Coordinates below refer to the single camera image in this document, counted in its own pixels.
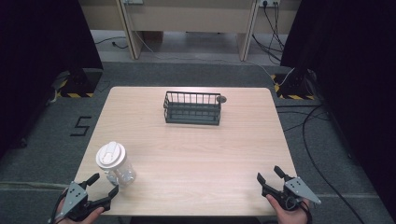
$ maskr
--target table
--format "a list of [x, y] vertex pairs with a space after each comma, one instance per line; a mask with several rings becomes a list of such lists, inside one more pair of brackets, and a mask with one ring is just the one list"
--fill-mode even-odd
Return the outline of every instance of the table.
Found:
[[133, 59], [138, 59], [141, 31], [180, 31], [235, 33], [239, 58], [248, 54], [257, 0], [144, 0], [143, 5], [123, 4], [118, 0], [123, 26]]
[[[167, 91], [216, 92], [227, 98], [219, 126], [165, 123]], [[106, 215], [273, 216], [256, 180], [282, 189], [273, 171], [295, 175], [271, 92], [265, 88], [115, 87], [93, 131], [76, 181], [94, 173], [90, 200], [113, 188], [95, 163], [110, 141], [123, 144], [137, 177]]]

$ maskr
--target white lid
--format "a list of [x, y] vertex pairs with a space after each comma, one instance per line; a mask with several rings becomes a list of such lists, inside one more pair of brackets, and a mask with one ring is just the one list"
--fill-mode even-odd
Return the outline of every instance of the white lid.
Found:
[[110, 142], [102, 146], [96, 153], [96, 163], [102, 170], [115, 170], [126, 160], [126, 151], [123, 145]]

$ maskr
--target wire basket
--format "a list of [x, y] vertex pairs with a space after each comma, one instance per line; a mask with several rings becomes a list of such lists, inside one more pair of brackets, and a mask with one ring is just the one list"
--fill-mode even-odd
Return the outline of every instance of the wire basket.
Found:
[[165, 121], [219, 125], [224, 99], [219, 93], [167, 91], [163, 102]]

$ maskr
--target black partition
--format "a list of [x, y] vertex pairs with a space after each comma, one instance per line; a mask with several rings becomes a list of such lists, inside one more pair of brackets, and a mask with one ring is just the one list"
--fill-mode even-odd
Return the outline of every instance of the black partition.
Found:
[[396, 220], [396, 2], [326, 4], [302, 1], [281, 65], [316, 72], [347, 153]]
[[103, 69], [78, 0], [0, 4], [0, 157], [35, 123], [63, 71]]

